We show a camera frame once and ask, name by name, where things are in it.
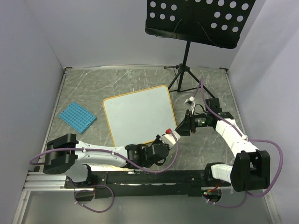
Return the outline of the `yellow framed whiteboard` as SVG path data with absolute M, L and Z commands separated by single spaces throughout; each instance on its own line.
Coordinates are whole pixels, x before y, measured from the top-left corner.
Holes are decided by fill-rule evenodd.
M 102 105 L 115 147 L 153 142 L 177 126 L 166 85 L 109 97 Z

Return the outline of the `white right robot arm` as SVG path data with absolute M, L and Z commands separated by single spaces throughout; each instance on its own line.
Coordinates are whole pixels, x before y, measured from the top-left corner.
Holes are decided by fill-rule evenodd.
M 195 112 L 195 98 L 185 101 L 191 106 L 183 121 L 175 129 L 181 136 L 190 136 L 200 127 L 212 127 L 226 142 L 235 160 L 232 166 L 209 163 L 205 167 L 204 181 L 209 186 L 220 180 L 228 182 L 237 192 L 266 189 L 270 185 L 270 155 L 259 150 L 241 132 L 234 117 L 224 112 L 218 98 L 205 100 L 203 113 Z

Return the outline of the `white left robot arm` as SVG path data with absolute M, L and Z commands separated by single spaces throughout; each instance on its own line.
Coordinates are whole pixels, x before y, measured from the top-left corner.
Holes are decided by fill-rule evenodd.
M 124 147 L 105 147 L 79 141 L 71 133 L 47 143 L 43 173 L 64 174 L 80 187 L 86 188 L 93 180 L 90 164 L 128 169 L 150 168 L 154 164 L 163 165 L 169 150 L 169 145 L 161 140 L 150 146 L 129 144 Z

